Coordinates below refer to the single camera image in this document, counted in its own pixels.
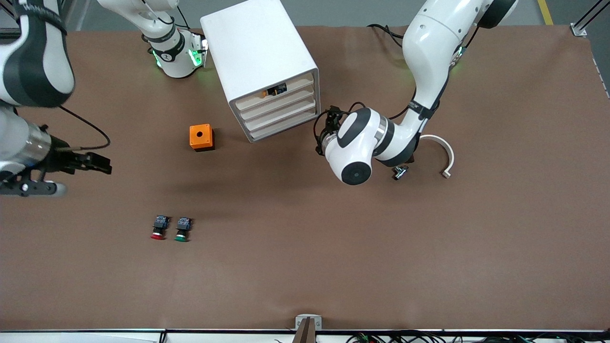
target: metal frame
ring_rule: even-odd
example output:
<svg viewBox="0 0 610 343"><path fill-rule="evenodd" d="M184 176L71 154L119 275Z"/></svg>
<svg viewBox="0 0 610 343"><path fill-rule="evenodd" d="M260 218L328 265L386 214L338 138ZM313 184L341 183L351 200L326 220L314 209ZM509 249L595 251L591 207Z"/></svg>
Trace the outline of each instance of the metal frame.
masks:
<svg viewBox="0 0 610 343"><path fill-rule="evenodd" d="M577 37L586 37L587 31L585 27L608 5L610 5L610 0L598 0L576 23L570 23L572 34Z"/></svg>

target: white plastic housing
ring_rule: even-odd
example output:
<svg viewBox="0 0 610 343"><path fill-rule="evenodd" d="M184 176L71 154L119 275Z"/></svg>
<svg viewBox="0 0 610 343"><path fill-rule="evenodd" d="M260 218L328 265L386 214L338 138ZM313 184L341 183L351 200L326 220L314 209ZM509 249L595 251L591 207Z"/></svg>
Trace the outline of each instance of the white plastic housing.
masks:
<svg viewBox="0 0 610 343"><path fill-rule="evenodd" d="M218 77L248 140L315 118L319 73L279 0L248 0L201 18ZM284 93L263 91L286 83Z"/></svg>

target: brown table surface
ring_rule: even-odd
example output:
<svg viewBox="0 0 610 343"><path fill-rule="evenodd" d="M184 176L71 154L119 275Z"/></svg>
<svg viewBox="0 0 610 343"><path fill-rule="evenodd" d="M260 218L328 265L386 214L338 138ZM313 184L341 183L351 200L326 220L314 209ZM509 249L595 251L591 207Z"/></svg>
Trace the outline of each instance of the brown table surface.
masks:
<svg viewBox="0 0 610 343"><path fill-rule="evenodd" d="M323 107L398 113L414 82L370 28L300 27ZM610 102L565 26L482 30L399 182L339 182L312 125L250 144L210 63L154 66L138 32L71 32L66 107L112 138L111 176L56 173L63 198L3 198L0 328L573 328L610 325ZM73 145L101 138L21 109ZM190 125L217 150L195 153ZM157 214L169 239L149 238ZM176 220L196 219L178 243Z"/></svg>

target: yellow floor stripe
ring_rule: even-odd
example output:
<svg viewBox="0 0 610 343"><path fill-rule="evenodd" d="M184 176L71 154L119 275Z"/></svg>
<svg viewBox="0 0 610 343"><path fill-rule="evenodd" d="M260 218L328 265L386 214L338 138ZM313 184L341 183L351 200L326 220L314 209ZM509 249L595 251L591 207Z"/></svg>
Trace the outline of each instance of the yellow floor stripe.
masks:
<svg viewBox="0 0 610 343"><path fill-rule="evenodd" d="M546 25L553 25L553 19L551 18L551 12L548 11L547 0L538 0L538 6L540 6L540 12L544 18Z"/></svg>

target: orange box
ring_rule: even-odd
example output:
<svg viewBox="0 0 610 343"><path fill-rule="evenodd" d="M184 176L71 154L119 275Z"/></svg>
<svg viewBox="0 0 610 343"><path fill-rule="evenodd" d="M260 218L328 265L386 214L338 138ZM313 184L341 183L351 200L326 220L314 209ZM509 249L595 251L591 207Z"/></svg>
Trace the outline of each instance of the orange box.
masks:
<svg viewBox="0 0 610 343"><path fill-rule="evenodd" d="M210 124L193 125L189 129L190 146L195 151L210 151L214 145L214 130Z"/></svg>

